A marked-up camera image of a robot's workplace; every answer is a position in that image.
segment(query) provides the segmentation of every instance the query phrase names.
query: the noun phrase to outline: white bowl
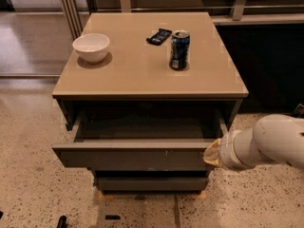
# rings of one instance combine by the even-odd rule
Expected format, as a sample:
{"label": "white bowl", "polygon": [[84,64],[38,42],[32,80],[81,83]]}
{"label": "white bowl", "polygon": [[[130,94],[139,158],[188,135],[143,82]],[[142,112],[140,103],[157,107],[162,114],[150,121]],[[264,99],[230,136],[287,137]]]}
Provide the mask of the white bowl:
{"label": "white bowl", "polygon": [[78,55],[91,64],[100,63],[108,53],[110,40],[103,34],[85,34],[73,42]]}

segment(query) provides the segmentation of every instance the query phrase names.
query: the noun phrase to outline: can lid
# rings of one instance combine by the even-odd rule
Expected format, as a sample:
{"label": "can lid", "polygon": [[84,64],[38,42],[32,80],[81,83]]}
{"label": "can lid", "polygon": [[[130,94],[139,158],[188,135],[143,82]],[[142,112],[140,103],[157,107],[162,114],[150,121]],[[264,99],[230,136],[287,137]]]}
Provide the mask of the can lid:
{"label": "can lid", "polygon": [[186,30],[176,30],[173,32],[173,36],[177,38],[186,38],[190,35],[189,31]]}

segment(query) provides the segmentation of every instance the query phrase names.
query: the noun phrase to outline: blue can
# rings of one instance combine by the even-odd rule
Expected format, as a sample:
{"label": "blue can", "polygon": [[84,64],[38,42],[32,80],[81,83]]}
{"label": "blue can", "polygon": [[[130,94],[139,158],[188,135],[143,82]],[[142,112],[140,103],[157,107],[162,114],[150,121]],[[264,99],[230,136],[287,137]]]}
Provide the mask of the blue can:
{"label": "blue can", "polygon": [[174,31],[171,38],[171,57],[169,65],[174,70],[183,70],[188,64],[190,33],[185,30]]}

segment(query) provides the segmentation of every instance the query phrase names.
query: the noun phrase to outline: speckled floor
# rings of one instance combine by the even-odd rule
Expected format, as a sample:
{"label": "speckled floor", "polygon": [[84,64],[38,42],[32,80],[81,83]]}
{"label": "speckled floor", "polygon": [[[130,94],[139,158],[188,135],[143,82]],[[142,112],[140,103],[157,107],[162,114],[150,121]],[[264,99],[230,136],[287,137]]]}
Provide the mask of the speckled floor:
{"label": "speckled floor", "polygon": [[[55,83],[0,81],[1,228],[56,227],[62,215],[69,228],[303,227],[304,172],[282,165],[240,173],[216,169],[201,195],[101,195],[90,172],[65,169],[51,149],[69,137],[51,97]],[[262,116],[238,114],[232,128],[251,127]]]}

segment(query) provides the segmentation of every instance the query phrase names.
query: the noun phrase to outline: desk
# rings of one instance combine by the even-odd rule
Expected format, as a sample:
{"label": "desk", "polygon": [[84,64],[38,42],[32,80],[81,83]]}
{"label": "desk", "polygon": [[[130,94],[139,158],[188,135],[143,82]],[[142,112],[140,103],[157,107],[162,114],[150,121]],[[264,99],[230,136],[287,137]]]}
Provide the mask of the desk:
{"label": "desk", "polygon": [[[190,31],[189,66],[169,65],[159,28]],[[101,190],[202,190],[204,149],[229,129],[248,91],[208,13],[91,14],[109,53],[89,65],[72,52],[53,98],[73,128],[53,149],[66,167],[89,168]]]}

